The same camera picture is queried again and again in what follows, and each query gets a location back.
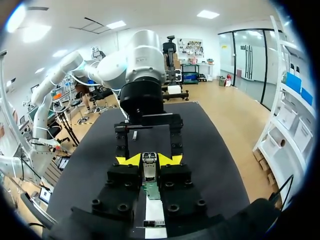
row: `blue box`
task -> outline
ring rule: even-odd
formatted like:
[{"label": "blue box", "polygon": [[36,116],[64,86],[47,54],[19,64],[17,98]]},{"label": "blue box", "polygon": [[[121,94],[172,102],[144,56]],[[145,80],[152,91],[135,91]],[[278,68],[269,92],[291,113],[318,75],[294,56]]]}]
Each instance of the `blue box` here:
[{"label": "blue box", "polygon": [[287,72],[285,84],[289,88],[293,89],[295,92],[300,94],[302,81],[301,81],[301,79],[299,77],[291,74],[290,72]]},{"label": "blue box", "polygon": [[304,88],[302,88],[301,91],[301,97],[308,103],[310,106],[312,106],[312,101],[314,100],[314,97]]}]

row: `ceiling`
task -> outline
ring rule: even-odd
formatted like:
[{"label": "ceiling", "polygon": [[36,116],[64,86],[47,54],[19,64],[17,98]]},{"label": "ceiling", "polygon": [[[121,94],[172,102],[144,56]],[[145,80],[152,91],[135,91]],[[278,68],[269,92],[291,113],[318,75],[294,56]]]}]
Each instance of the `ceiling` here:
[{"label": "ceiling", "polygon": [[[236,23],[268,20],[276,15],[266,0],[34,0],[32,7],[47,7],[47,11],[29,10],[20,28],[8,33],[1,49],[7,49],[4,77],[6,81],[16,78],[14,85],[23,86],[26,81],[45,77],[45,71],[35,74],[40,68],[49,69],[61,57],[52,57],[58,50],[72,52],[86,43],[114,32],[105,25],[123,20],[127,26],[150,25],[198,25],[212,29]],[[197,17],[202,10],[219,13],[214,19]],[[94,20],[107,30],[101,34],[83,31],[82,28]],[[52,26],[39,41],[24,43],[23,28],[32,24]]]}]

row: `ceiling light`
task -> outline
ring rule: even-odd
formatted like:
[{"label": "ceiling light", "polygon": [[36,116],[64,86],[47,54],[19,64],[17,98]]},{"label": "ceiling light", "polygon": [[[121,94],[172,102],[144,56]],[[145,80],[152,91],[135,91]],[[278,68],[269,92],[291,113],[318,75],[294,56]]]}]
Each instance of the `ceiling light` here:
[{"label": "ceiling light", "polygon": [[24,29],[23,41],[25,43],[32,43],[42,39],[47,32],[51,29],[51,26],[46,25],[34,25]]},{"label": "ceiling light", "polygon": [[125,24],[124,21],[117,21],[117,22],[108,24],[107,27],[110,28],[110,29],[116,29],[116,28],[123,27],[125,25],[127,25],[127,24]]},{"label": "ceiling light", "polygon": [[248,33],[251,35],[251,36],[260,36],[262,37],[262,34],[257,32],[257,31],[248,31]]},{"label": "ceiling light", "polygon": [[53,54],[52,57],[55,57],[55,58],[62,57],[67,53],[67,51],[68,50],[59,50],[55,54]]},{"label": "ceiling light", "polygon": [[20,4],[15,11],[13,12],[13,14],[11,15],[11,17],[9,18],[7,24],[6,24],[6,30],[9,33],[13,33],[15,30],[17,30],[17,28],[20,26],[20,24],[22,23],[22,21],[24,20],[25,16],[26,16],[26,7],[24,4]]},{"label": "ceiling light", "polygon": [[41,73],[44,69],[45,69],[44,67],[43,67],[43,68],[38,69],[37,71],[35,71],[35,74]]},{"label": "ceiling light", "polygon": [[205,19],[214,19],[216,17],[218,17],[220,14],[213,12],[213,11],[207,11],[207,10],[203,10],[202,12],[200,12],[197,17],[200,18],[205,18]]}]

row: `black office chair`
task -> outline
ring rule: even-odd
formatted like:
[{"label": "black office chair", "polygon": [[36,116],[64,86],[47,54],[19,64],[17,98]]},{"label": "black office chair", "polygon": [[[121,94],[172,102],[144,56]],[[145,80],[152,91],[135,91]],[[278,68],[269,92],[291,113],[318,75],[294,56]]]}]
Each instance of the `black office chair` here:
[{"label": "black office chair", "polygon": [[[81,104],[82,102],[82,92],[78,92],[76,95],[75,95],[75,100],[73,100],[70,104],[71,107],[76,107],[77,109],[79,108],[79,105]],[[88,121],[89,117],[88,116],[83,116],[80,109],[79,109],[79,113],[81,115],[81,118],[77,121],[78,124],[83,124],[85,123],[86,121]]]},{"label": "black office chair", "polygon": [[[57,121],[52,122],[50,125],[48,125],[48,131],[46,132],[46,139],[54,139],[60,132],[62,131],[62,127]],[[70,142],[69,137],[65,137],[63,139],[57,139],[58,143],[62,143],[64,141]]]},{"label": "black office chair", "polygon": [[101,114],[102,112],[104,112],[107,109],[113,109],[116,106],[108,106],[108,102],[104,101],[104,106],[98,106],[97,105],[97,101],[99,100],[104,100],[105,98],[113,95],[114,93],[112,92],[111,89],[106,88],[105,90],[103,90],[103,86],[100,87],[94,87],[94,91],[91,91],[89,93],[90,95],[90,102],[95,102],[95,105],[97,106],[94,110],[95,113],[99,113]]}]

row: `glass door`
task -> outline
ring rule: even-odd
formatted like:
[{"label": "glass door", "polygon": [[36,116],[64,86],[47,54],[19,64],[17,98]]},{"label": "glass door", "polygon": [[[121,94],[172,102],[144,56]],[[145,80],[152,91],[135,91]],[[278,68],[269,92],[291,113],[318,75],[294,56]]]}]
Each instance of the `glass door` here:
[{"label": "glass door", "polygon": [[231,79],[234,79],[235,71],[235,51],[234,40],[231,32],[220,34],[220,75],[227,77],[231,75]]},{"label": "glass door", "polygon": [[257,100],[262,100],[266,77],[266,48],[262,30],[234,33],[236,71],[235,87]]},{"label": "glass door", "polygon": [[[278,47],[277,40],[274,31],[264,31],[266,46],[267,46],[267,75],[266,75],[266,84],[265,91],[262,99],[262,104],[268,108],[269,110],[272,108],[274,103],[276,89],[277,89],[277,81],[278,81]],[[280,38],[285,40],[284,34],[279,33]],[[286,62],[288,63],[288,54],[282,51],[282,64],[283,67],[282,73],[286,74]]]}]

